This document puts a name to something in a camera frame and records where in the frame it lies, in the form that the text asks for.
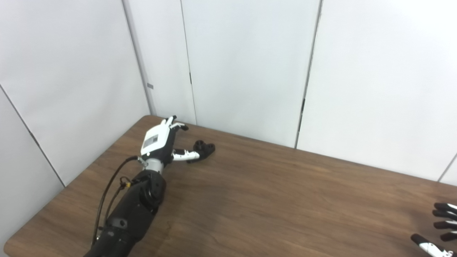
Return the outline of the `black and white right hand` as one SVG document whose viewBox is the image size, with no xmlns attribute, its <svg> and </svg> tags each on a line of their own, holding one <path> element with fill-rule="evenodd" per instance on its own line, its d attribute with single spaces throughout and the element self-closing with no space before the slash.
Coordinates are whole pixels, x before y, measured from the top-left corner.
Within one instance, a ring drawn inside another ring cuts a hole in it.
<svg viewBox="0 0 457 257">
<path fill-rule="evenodd" d="M 432 214 L 435 217 L 446 218 L 446 221 L 433 223 L 438 230 L 449 229 L 450 231 L 440 236 L 442 241 L 455 241 L 457 239 L 457 207 L 450 203 L 434 203 Z M 447 250 L 434 244 L 419 234 L 413 234 L 410 239 L 430 257 L 455 257 L 456 251 Z"/>
</svg>

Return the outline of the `black and white left hand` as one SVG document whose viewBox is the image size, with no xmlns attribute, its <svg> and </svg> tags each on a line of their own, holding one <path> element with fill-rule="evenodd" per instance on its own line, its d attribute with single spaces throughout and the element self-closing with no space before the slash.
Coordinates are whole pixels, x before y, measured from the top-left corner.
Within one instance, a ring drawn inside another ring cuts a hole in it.
<svg viewBox="0 0 457 257">
<path fill-rule="evenodd" d="M 196 151 L 175 149 L 174 143 L 178 130 L 189 130 L 186 124 L 174 122 L 176 116 L 164 119 L 160 124 L 147 131 L 141 148 L 141 158 L 145 169 L 161 173 L 173 162 L 199 160 L 201 155 Z"/>
</svg>

